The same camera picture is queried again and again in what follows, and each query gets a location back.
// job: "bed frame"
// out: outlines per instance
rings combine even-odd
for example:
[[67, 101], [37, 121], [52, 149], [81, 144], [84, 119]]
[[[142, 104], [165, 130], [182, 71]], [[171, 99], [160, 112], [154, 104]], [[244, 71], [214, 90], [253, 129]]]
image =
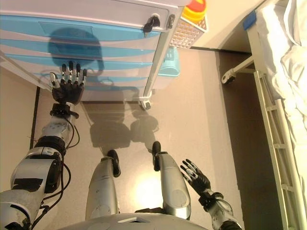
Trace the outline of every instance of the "bed frame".
[[[287, 0], [267, 0], [268, 4], [287, 5]], [[260, 101], [263, 122], [270, 149], [274, 177], [284, 230], [307, 230], [306, 211], [296, 169], [292, 142], [281, 99], [273, 100], [266, 81], [266, 66], [256, 25], [247, 30], [252, 56], [230, 69], [222, 77], [223, 84], [232, 82], [236, 73], [253, 73]], [[255, 69], [247, 69], [254, 63]]]

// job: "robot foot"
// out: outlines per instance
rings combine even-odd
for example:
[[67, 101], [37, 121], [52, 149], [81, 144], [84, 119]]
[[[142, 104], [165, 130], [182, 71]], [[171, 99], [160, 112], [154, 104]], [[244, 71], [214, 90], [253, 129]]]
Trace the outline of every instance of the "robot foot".
[[167, 154], [167, 152], [161, 152], [161, 144], [159, 141], [155, 141], [153, 143], [153, 169], [158, 172], [160, 171], [160, 164], [159, 164], [159, 154]]
[[119, 167], [119, 159], [116, 151], [114, 149], [107, 152], [107, 156], [113, 158], [112, 164], [113, 164], [113, 176], [119, 177], [120, 176], [120, 167]]

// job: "bed rail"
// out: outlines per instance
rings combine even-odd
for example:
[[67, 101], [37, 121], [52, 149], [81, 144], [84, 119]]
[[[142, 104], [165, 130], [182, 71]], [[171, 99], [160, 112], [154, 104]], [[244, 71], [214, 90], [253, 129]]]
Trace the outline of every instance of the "bed rail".
[[306, 230], [306, 211], [281, 99], [271, 100], [265, 74], [254, 73], [284, 230]]

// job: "wall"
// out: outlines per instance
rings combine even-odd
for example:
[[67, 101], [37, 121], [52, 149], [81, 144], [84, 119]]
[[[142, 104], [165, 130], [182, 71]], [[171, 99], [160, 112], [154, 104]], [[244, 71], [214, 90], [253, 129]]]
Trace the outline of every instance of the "wall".
[[194, 46], [250, 52], [243, 19], [263, 0], [207, 0], [209, 31]]
[[27, 154], [36, 86], [0, 69], [0, 191], [10, 189], [13, 170]]

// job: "black cable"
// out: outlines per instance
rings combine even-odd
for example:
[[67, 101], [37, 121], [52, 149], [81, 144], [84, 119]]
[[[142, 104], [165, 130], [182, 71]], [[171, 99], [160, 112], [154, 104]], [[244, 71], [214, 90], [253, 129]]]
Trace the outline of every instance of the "black cable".
[[71, 128], [72, 128], [72, 136], [71, 136], [71, 140], [69, 141], [69, 143], [68, 143], [68, 145], [67, 145], [67, 147], [65, 148], [66, 150], [69, 148], [69, 145], [71, 144], [71, 142], [72, 142], [72, 139], [73, 139], [73, 137], [74, 137], [74, 135], [75, 135], [75, 129], [74, 129], [74, 127], [73, 127], [73, 125], [72, 125], [72, 123], [66, 118], [66, 117], [64, 117], [63, 116], [63, 118], [70, 124], [70, 126], [71, 126]]
[[[68, 181], [67, 181], [66, 185], [64, 186], [63, 191], [68, 187], [68, 185], [69, 185], [70, 182], [71, 182], [71, 171], [70, 171], [70, 169], [68, 168], [68, 166], [67, 166], [66, 164], [64, 164], [64, 167], [65, 167], [65, 169], [66, 169], [67, 172], [68, 172]], [[52, 195], [50, 195], [50, 196], [47, 196], [47, 197], [45, 197], [43, 200], [47, 200], [47, 199], [53, 198], [53, 197], [57, 196], [57, 195], [60, 194], [60, 193], [61, 193], [61, 191], [59, 191], [59, 192], [57, 192], [57, 193], [55, 193], [55, 194], [52, 194]]]
[[[79, 131], [78, 131], [78, 129], [77, 129], [76, 126], [73, 126], [72, 123], [71, 123], [66, 117], [63, 116], [63, 118], [70, 124], [70, 126], [71, 126], [71, 128], [72, 128], [72, 136], [71, 136], [71, 139], [70, 139], [70, 141], [69, 141], [67, 147], [65, 148], [65, 149], [67, 150], [67, 149], [72, 148], [72, 147], [75, 147], [76, 145], [79, 144], [79, 142], [80, 142], [80, 134], [79, 134]], [[76, 132], [77, 132], [77, 135], [78, 135], [78, 141], [77, 141], [76, 144], [70, 146], [70, 144], [71, 144], [71, 142], [72, 142], [72, 140], [73, 140], [74, 134], [75, 134], [75, 129], [76, 129]], [[65, 187], [64, 187], [64, 180], [63, 180], [64, 167], [66, 168], [66, 170], [67, 170], [67, 172], [68, 172], [68, 176], [69, 176], [69, 177], [68, 177], [68, 181], [67, 181]], [[70, 184], [70, 182], [71, 182], [71, 171], [70, 171], [69, 167], [64, 163], [64, 155], [62, 155], [61, 190], [60, 190], [59, 192], [53, 194], [53, 195], [50, 195], [50, 196], [45, 197], [43, 200], [50, 199], [50, 198], [55, 197], [55, 196], [57, 196], [57, 195], [59, 195], [59, 194], [60, 194], [60, 196], [59, 196], [59, 198], [56, 200], [56, 202], [54, 202], [53, 205], [51, 205], [51, 206], [48, 206], [48, 205], [41, 206], [41, 209], [42, 209], [42, 208], [44, 209], [44, 210], [43, 210], [43, 213], [42, 213], [39, 217], [37, 217], [37, 218], [34, 220], [31, 229], [33, 229], [33, 228], [35, 227], [35, 225], [41, 220], [41, 218], [42, 218], [47, 212], [49, 212], [55, 205], [58, 204], [58, 202], [59, 202], [59, 201], [62, 199], [62, 197], [63, 197], [64, 190], [68, 187], [68, 185]]]
[[76, 130], [77, 135], [78, 135], [78, 141], [77, 141], [77, 143], [76, 143], [76, 144], [74, 144], [74, 145], [72, 145], [72, 146], [69, 146], [69, 147], [68, 147], [68, 149], [70, 149], [70, 148], [72, 148], [72, 147], [75, 147], [75, 146], [76, 146], [76, 145], [78, 145], [78, 144], [79, 144], [79, 142], [80, 142], [80, 134], [79, 134], [79, 132], [78, 132], [77, 127], [76, 127], [76, 126], [74, 126], [74, 127], [75, 127], [75, 130]]
[[50, 207], [49, 206], [42, 206], [42, 207], [45, 207], [44, 210], [43, 210], [43, 213], [34, 220], [33, 224], [32, 224], [32, 227], [31, 229], [33, 229], [36, 224], [41, 220], [41, 218], [43, 218], [43, 216], [49, 212], [63, 197], [63, 192], [64, 192], [64, 181], [63, 181], [63, 173], [64, 171], [64, 155], [62, 156], [62, 167], [61, 167], [61, 191], [60, 191], [60, 196], [59, 198], [56, 200], [56, 202], [54, 202], [53, 205], [51, 205]]

